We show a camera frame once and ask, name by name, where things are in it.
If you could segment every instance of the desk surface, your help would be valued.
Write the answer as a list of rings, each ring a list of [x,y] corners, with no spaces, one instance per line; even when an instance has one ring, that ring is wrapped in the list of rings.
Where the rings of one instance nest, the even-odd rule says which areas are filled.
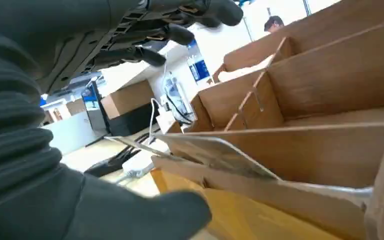
[[[140,135],[146,133],[148,129],[144,129],[132,136],[131,139],[135,139]],[[84,172],[90,166],[108,159],[116,154],[118,154],[121,150],[123,150],[126,146],[113,142],[110,140],[102,139],[90,146],[83,147],[74,152],[66,154],[62,157],[61,163],[66,164],[68,167],[78,170],[80,172]],[[107,174],[101,179],[113,183],[120,175],[123,173],[123,170],[120,169],[118,171]],[[118,184],[121,187],[127,188],[132,192],[135,192],[144,197],[153,197],[160,194],[157,185],[154,182],[151,174],[148,173],[140,179],[127,179]],[[212,235],[210,235],[207,231],[203,230],[198,235],[192,238],[192,240],[217,240]]]

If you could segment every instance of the black glove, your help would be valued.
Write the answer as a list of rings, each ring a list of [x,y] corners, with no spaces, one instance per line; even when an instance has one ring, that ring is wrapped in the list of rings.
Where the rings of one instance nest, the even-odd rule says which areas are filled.
[[[117,55],[160,65],[136,46],[187,44],[182,27],[241,17],[231,0],[0,0],[0,239],[182,240],[204,227],[211,214],[195,193],[143,198],[60,164],[37,128],[39,99]]]

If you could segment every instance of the black cable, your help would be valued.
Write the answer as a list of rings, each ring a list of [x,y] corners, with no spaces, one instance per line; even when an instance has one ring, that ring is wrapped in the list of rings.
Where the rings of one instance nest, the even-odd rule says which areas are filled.
[[[168,101],[174,106],[174,109],[176,109],[176,112],[178,112],[180,114],[180,116],[182,116],[182,118],[184,118],[186,120],[187,124],[191,125],[193,122],[189,118],[187,118],[183,113],[181,113],[179,111],[178,107],[175,105],[175,103],[169,97],[169,95],[166,93],[165,96],[167,97]]]

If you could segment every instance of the wooden compartment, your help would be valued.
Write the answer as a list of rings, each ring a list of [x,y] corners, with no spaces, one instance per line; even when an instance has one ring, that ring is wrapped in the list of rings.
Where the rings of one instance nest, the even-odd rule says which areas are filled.
[[[265,71],[200,91],[188,132],[384,121],[384,3],[341,1],[227,54],[220,69],[272,54]]]
[[[384,240],[384,1],[342,0],[227,54],[220,70],[250,67],[273,53],[266,69],[200,91],[192,101],[197,121],[182,136],[225,140],[286,181],[155,157],[162,170],[155,177],[158,187],[178,189],[177,180],[165,176],[176,174],[204,189],[271,206],[341,239]],[[190,142],[169,144],[174,155],[193,150],[182,144]],[[373,193],[356,204],[355,196],[288,181],[373,186]],[[257,229],[249,231],[263,238]]]

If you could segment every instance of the white wall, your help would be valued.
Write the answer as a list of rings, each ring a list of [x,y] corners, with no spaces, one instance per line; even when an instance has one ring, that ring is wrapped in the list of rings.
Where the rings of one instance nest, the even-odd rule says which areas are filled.
[[[196,42],[210,75],[213,75],[221,66],[227,53],[252,41],[244,20],[236,26],[221,25],[216,29],[194,24],[189,30],[195,34]]]
[[[92,130],[86,111],[42,128],[53,133],[53,139],[49,145],[58,148],[63,155],[83,148],[105,134]]]

